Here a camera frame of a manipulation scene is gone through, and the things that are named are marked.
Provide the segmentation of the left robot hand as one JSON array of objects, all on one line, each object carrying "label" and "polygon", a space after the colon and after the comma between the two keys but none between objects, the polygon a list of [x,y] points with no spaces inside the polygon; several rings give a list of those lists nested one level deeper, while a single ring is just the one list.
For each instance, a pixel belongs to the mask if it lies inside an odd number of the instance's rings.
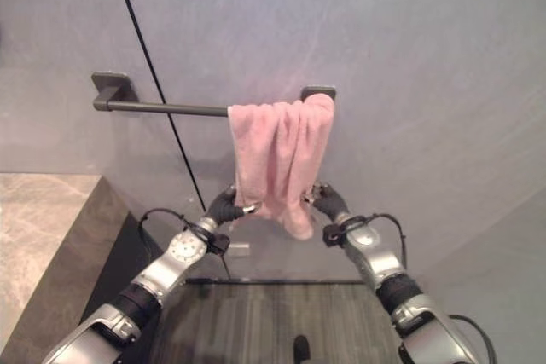
[{"label": "left robot hand", "polygon": [[228,186],[212,201],[206,211],[206,216],[220,226],[226,222],[232,222],[253,214],[261,207],[259,202],[243,206],[237,205],[235,203],[236,193],[234,185]]}]

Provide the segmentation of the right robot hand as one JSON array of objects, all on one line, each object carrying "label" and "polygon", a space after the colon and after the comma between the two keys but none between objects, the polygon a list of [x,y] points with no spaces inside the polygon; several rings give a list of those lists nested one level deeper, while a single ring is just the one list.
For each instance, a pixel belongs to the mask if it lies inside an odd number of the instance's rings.
[{"label": "right robot hand", "polygon": [[350,214],[345,200],[327,183],[315,182],[311,190],[302,195],[301,200],[320,211],[333,223],[338,223]]}]

